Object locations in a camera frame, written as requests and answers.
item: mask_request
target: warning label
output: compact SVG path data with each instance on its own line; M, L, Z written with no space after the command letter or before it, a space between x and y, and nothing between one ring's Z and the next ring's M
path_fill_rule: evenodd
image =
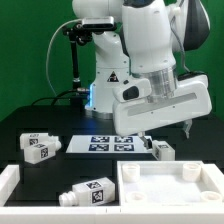
M115 74L115 72L112 72L112 74L110 75L109 79L107 80L107 82L119 82L117 75Z

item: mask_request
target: white block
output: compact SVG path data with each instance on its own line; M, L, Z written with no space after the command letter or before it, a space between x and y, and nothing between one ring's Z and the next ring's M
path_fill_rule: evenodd
M19 165L8 165L0 175L0 207L4 206L20 180Z

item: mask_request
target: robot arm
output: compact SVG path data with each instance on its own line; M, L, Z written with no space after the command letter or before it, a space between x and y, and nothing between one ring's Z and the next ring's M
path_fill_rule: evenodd
M209 21L201 2L185 0L166 7L163 0L126 0L122 21L133 78L114 91L116 132L121 136L142 133L208 114L207 77L197 73L177 77L173 57L174 50L196 49L207 38ZM151 91L133 97L131 89L140 91L133 79L143 79ZM127 92L132 97L125 100Z
M109 57L102 57L105 46L115 45L113 35L105 46L103 36L96 38L96 56L102 61L93 85L98 93L92 95L93 102L100 99L94 110L104 102L110 113L114 102L111 112L118 135L143 133L211 111L207 77L198 73L177 77L173 56L174 51L184 53L184 48L197 49L209 34L208 16L200 0L178 0L167 7L163 0L73 0L73 9L79 18L113 16L122 21L123 49L131 61L131 76L127 75L128 58L121 51L114 55L116 60L111 60L111 50L106 54ZM121 48L120 41L116 40L116 46ZM125 61L126 67L118 61ZM107 72L113 74L115 69L119 82L109 86Z

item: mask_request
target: white container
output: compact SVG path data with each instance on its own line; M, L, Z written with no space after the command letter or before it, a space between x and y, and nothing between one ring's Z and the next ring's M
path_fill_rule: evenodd
M49 136L48 133L26 133L20 136L20 149L43 142L43 141L58 141L58 136Z
M59 196L63 207L96 206L115 200L115 184L108 178L84 182L72 186L72 191Z
M19 181L19 165L8 165L0 174L0 207L4 206Z
M56 151L61 148L59 141L44 141L35 145L31 145L24 149L25 161L36 164L56 155Z

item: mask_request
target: white tray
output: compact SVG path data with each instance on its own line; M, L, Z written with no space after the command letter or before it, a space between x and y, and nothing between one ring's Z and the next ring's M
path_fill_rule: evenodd
M122 175L124 164L138 164L140 179L137 182L125 182ZM194 205L202 204L201 193L213 191L224 196L224 176L214 164L201 165L200 180L189 182L183 179L183 164L186 162L118 162L119 199L121 206L140 206L141 200L129 200L130 194L144 196L147 205Z

